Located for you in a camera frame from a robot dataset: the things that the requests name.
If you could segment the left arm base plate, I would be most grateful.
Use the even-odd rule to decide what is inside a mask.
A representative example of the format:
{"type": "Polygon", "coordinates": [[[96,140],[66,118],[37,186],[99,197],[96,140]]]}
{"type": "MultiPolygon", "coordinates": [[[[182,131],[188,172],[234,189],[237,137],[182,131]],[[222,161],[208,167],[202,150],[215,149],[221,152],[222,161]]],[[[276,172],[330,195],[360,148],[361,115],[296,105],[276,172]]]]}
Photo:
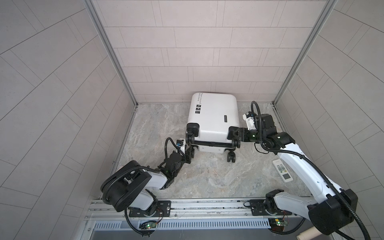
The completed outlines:
{"type": "Polygon", "coordinates": [[[171,201],[157,201],[157,205],[151,205],[148,210],[141,210],[138,208],[130,208],[130,218],[155,218],[155,217],[169,217],[171,211],[171,201]]]}

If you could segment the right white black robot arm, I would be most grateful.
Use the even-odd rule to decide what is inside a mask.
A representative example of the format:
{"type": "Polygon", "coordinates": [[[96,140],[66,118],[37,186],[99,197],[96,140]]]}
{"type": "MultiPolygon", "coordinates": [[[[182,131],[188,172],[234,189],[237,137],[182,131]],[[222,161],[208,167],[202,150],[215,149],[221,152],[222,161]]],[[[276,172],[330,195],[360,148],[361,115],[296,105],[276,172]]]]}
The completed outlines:
{"type": "Polygon", "coordinates": [[[253,142],[279,156],[308,187],[312,196],[299,197],[277,189],[266,194],[265,208],[270,215],[289,211],[308,219],[324,235],[339,233],[340,229],[356,222],[365,234],[362,220],[356,213],[358,196],[344,190],[330,180],[300,149],[296,141],[285,132],[277,132],[271,115],[246,115],[247,128],[230,127],[229,136],[236,146],[253,142]]]}

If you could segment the black white suitcase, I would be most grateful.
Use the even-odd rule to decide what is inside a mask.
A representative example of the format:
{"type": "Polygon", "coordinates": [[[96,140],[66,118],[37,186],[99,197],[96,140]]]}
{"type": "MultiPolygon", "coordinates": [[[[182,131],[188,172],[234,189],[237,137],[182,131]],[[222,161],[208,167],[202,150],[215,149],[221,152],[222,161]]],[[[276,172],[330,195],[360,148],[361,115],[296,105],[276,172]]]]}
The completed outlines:
{"type": "Polygon", "coordinates": [[[186,144],[201,152],[222,154],[236,161],[240,141],[234,132],[240,128],[237,99],[230,94],[195,93],[186,126],[186,144]]]}

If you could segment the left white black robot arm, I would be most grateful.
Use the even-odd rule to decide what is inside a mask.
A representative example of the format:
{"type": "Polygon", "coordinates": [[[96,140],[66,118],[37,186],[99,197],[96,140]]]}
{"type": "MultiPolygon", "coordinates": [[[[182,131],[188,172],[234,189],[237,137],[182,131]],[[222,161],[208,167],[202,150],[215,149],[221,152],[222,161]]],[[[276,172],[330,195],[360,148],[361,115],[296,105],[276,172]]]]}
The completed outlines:
{"type": "Polygon", "coordinates": [[[167,189],[183,165],[191,163],[194,155],[193,147],[182,146],[155,170],[130,161],[102,183],[103,202],[113,206],[117,212],[136,209],[147,216],[153,215],[158,208],[158,199],[149,189],[167,189]]]}

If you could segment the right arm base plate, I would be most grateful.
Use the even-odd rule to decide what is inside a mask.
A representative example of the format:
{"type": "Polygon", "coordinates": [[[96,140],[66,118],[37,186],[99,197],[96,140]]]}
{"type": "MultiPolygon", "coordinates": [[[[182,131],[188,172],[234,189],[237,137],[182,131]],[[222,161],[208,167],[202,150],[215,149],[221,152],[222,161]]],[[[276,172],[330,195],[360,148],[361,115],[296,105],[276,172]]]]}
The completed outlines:
{"type": "Polygon", "coordinates": [[[266,199],[252,199],[244,203],[244,207],[250,208],[252,216],[284,216],[292,215],[289,211],[278,209],[275,204],[266,199]]]}

